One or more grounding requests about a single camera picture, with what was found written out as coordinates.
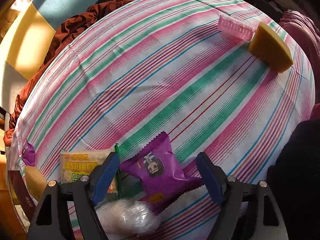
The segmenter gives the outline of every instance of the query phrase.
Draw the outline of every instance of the sponge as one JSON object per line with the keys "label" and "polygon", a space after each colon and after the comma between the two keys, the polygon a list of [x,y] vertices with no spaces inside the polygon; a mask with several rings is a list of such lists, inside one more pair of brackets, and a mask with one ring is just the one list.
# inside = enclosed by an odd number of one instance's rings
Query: sponge
{"label": "sponge", "polygon": [[47,180],[41,172],[33,166],[25,166],[26,185],[29,193],[40,201],[42,193],[47,186]]}
{"label": "sponge", "polygon": [[289,69],[293,64],[288,46],[264,22],[259,23],[249,46],[249,52],[266,61],[271,69],[280,73]]}

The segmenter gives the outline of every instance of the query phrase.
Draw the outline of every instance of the pink plastic comb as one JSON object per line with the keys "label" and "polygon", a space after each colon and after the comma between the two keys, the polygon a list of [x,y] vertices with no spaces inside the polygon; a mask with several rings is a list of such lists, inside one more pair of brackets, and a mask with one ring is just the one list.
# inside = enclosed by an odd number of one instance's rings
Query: pink plastic comb
{"label": "pink plastic comb", "polygon": [[246,24],[243,20],[238,20],[226,14],[220,14],[218,30],[229,33],[245,41],[251,41],[255,29]]}

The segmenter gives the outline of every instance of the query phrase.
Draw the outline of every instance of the screw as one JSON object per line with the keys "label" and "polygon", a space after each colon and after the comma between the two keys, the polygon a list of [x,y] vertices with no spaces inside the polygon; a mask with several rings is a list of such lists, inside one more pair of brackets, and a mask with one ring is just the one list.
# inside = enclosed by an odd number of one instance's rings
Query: screw
{"label": "screw", "polygon": [[54,185],[56,185],[56,181],[55,180],[50,180],[48,185],[49,185],[49,187],[53,187]]}
{"label": "screw", "polygon": [[260,181],[259,182],[259,185],[261,186],[261,187],[267,187],[268,186],[268,184],[265,182],[265,181]]}
{"label": "screw", "polygon": [[80,177],[81,181],[88,181],[88,179],[89,179],[88,175],[84,175],[84,176]]}
{"label": "screw", "polygon": [[227,180],[230,181],[230,182],[235,182],[236,178],[234,176],[228,176]]}

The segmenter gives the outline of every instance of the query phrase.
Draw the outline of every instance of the table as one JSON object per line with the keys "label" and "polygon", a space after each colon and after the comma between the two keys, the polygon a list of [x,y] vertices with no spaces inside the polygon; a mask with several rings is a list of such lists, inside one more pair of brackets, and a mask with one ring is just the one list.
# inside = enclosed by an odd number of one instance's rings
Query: table
{"label": "table", "polygon": [[[273,72],[248,43],[217,30],[219,15],[270,25],[290,48],[294,65]],[[137,0],[109,14],[67,47],[37,83],[18,120],[9,167],[28,140],[47,180],[60,180],[65,149],[105,149],[119,143],[121,161],[161,131],[188,175],[205,151],[239,180],[265,179],[296,125],[315,100],[310,63],[273,20],[242,0]],[[127,176],[124,196],[144,196]],[[143,239],[206,239],[218,207],[205,186],[184,194]],[[75,234],[81,234],[70,206]],[[120,239],[121,236],[110,236]]]}

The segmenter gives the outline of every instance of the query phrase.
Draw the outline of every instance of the purple wrapper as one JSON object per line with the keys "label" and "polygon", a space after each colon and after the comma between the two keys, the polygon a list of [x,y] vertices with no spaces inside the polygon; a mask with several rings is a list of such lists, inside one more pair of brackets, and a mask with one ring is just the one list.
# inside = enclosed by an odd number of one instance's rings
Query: purple wrapper
{"label": "purple wrapper", "polygon": [[183,193],[202,185],[202,179],[186,176],[172,153],[169,136],[158,134],[120,169],[141,180],[150,209],[159,214]]}
{"label": "purple wrapper", "polygon": [[33,145],[28,143],[28,141],[26,141],[22,149],[21,158],[23,162],[27,166],[35,166],[35,156],[36,156],[36,152]]}

